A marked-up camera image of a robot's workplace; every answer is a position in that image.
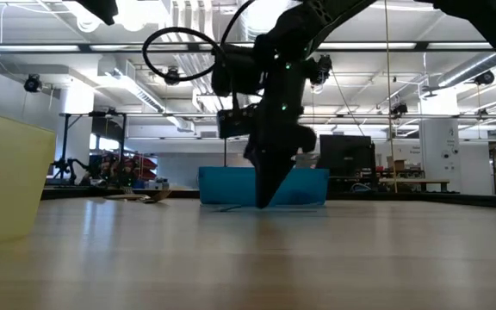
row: blue bin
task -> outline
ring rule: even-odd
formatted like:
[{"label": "blue bin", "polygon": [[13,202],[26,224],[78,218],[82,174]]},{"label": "blue bin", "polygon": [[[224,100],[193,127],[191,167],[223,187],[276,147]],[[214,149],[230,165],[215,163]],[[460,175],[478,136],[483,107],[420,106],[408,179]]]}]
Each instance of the blue bin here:
[{"label": "blue bin", "polygon": [[[292,169],[270,206],[324,205],[330,172],[325,169]],[[212,205],[256,205],[254,168],[201,167],[200,200]]]}]

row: ceiling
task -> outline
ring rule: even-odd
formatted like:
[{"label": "ceiling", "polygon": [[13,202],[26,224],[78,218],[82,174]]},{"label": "ceiling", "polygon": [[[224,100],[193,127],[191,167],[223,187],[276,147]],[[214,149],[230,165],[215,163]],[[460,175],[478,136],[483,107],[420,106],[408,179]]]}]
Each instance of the ceiling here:
[{"label": "ceiling", "polygon": [[[0,2],[0,41],[3,44],[57,44],[57,43],[140,43],[148,35],[158,29],[157,23],[149,23],[137,32],[127,31],[122,25],[112,27],[100,26],[92,33],[82,33],[78,30],[76,17],[73,14],[48,13],[36,1],[7,1],[11,6],[5,7]],[[60,1],[45,1],[53,11],[65,11],[66,7]],[[214,22],[213,32],[216,40],[232,17],[232,12],[237,8],[235,0],[212,1]],[[484,41],[483,37],[462,19],[450,17],[440,11],[431,9],[430,6],[415,3],[411,0],[390,0],[388,12],[389,39],[392,41],[457,41],[475,40]],[[385,10],[380,1],[361,14],[355,16],[344,25],[336,29],[327,41],[386,41]],[[232,32],[232,41],[244,41],[242,28],[238,25]],[[378,110],[387,112],[387,104],[382,104],[388,94],[406,86],[403,82],[412,81],[414,78],[425,74],[437,76],[450,71],[474,57],[476,53],[441,52],[441,53],[396,53],[389,55],[390,64],[388,75],[388,55],[386,53],[331,53],[333,74],[337,76],[338,84],[330,78],[320,94],[312,94],[309,84],[303,97],[306,113],[334,114],[347,112],[346,102],[350,111],[358,114],[376,113]],[[135,79],[149,89],[149,91],[165,102],[165,107],[170,112],[197,113],[193,104],[193,90],[191,83],[181,83],[178,86],[168,86],[161,78],[155,78],[138,53],[117,53],[110,55],[116,63],[128,63],[136,68]],[[197,61],[201,56],[181,56],[183,59],[191,57]],[[11,64],[30,65],[66,65],[75,71],[81,72],[99,85],[96,96],[96,105],[114,106],[130,113],[154,113],[130,91],[115,87],[111,77],[101,74],[101,54],[5,54],[2,62]],[[151,56],[152,62],[161,67],[181,64],[178,57],[169,53],[155,53]],[[475,85],[461,84],[456,87],[458,92],[459,109],[461,112],[471,111],[480,106],[496,102],[496,80],[493,86],[484,87],[479,96]],[[403,98],[410,113],[418,113],[419,97],[416,95]],[[198,120],[205,125],[214,123],[214,120]],[[351,119],[318,119],[304,122],[321,124],[351,123]],[[383,124],[386,121],[369,120],[367,124]],[[131,120],[130,125],[169,125],[166,119],[145,118]]]}]

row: table surface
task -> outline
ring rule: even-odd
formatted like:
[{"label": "table surface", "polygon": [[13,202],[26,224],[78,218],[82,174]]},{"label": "table surface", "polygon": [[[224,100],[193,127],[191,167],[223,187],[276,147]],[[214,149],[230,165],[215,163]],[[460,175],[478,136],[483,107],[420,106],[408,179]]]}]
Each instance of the table surface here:
[{"label": "table surface", "polygon": [[[393,183],[395,182],[393,178],[381,178],[380,182],[382,183]],[[429,183],[429,184],[438,184],[438,183],[450,183],[449,179],[425,179],[425,178],[397,178],[398,183]]]},{"label": "table surface", "polygon": [[496,309],[496,209],[43,201],[0,244],[0,309]]}]

